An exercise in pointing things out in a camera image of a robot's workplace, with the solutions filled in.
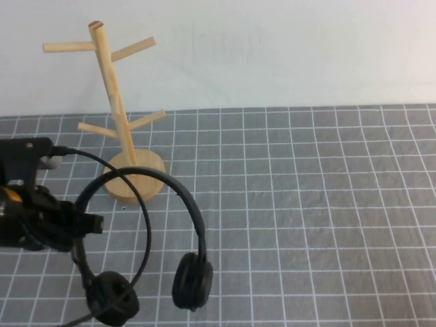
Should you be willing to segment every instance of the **ear cushion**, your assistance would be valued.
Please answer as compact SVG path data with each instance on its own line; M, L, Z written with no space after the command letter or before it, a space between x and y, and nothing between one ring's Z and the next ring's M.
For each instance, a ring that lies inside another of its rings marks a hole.
M92 312L114 302L129 286L129 281L117 272L106 271L98 275L87 289L87 303ZM96 318L109 326L122 326L139 311L139 301L134 291Z
M205 305L211 292L212 277L213 269L209 262L199 262L195 253L186 253L174 276L174 304L180 309L192 311Z

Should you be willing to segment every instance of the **round wooden base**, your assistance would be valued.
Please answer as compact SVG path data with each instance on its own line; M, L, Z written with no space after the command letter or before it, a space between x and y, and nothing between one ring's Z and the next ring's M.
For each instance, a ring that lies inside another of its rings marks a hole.
M139 167L150 167L161 170L165 172L164 162L161 157L156 153L147 149L135 149L136 159L138 160ZM109 163L117 168L127 167L127 161L123 153L120 153L113 157ZM157 179L140 176L131 175L128 179L135 185L138 189L143 200L149 200L153 196L159 193L164 184ZM121 178L116 178L106 183L106 189L109 194L112 195L119 201L127 203L136 203L138 199L132 190L127 186L126 183Z

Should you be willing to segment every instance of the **black headphones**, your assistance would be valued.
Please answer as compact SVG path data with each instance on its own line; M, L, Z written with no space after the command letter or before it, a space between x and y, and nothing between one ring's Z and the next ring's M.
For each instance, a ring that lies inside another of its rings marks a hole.
M200 209L182 183L169 174L152 168L128 167L111 170L97 177L82 191L76 200L76 207L84 212L89 200L102 185L114 178L130 174L153 177L167 184L180 196L191 215L198 235L198 254L189 252L182 257L174 276L172 299L178 308L195 311L205 305L208 300L211 292L213 268L206 258L206 228L204 227ZM148 215L146 211L144 215L147 222ZM148 243L151 242L150 235L151 233L148 232ZM98 276L91 272L82 238L74 241L72 259L82 275L82 284L86 291L88 308L92 313L104 311L95 316L101 323L109 326L122 326L139 311L138 296L133 289L122 300L120 299L120 296L131 287L131 283L124 276L113 271L105 271Z

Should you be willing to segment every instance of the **gray cutting mat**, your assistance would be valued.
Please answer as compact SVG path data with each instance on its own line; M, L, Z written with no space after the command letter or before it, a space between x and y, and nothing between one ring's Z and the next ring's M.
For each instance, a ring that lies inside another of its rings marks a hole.
M132 114L130 119L138 118ZM48 136L110 159L108 115L1 119L4 138ZM148 203L153 251L128 326L436 326L436 106L245 108L169 112L133 133L194 194L215 269L208 304L176 309L171 287L197 240L168 189ZM75 199L102 167L65 158L41 182ZM137 206L101 191L87 238L95 272L132 276L145 245ZM87 312L69 255L1 249L0 326L47 326ZM90 322L87 325L98 325Z

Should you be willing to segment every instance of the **wooden stand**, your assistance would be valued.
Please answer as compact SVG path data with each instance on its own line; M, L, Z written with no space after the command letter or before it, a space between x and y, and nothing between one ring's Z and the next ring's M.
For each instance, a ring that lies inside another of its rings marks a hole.
M106 30L102 22L97 21L89 24L89 32L91 34L92 42L43 45L44 52L95 51L95 54L97 55L116 131L85 123L79 123L78 129L108 136L110 138L119 138L123 152L109 161L117 168L126 166L144 166L165 171L164 162L159 155L146 149L134 148L130 131L152 123L157 119L164 118L166 114L164 111L159 111L129 123L113 64L114 61L156 45L155 39L150 37L121 50L111 52L108 38L106 36ZM129 176L129 180L135 185L144 200L148 200L155 196L164 185L162 182L146 176ZM137 201L131 189L120 178L116 178L113 181L106 183L106 189L112 196L120 201L129 203Z

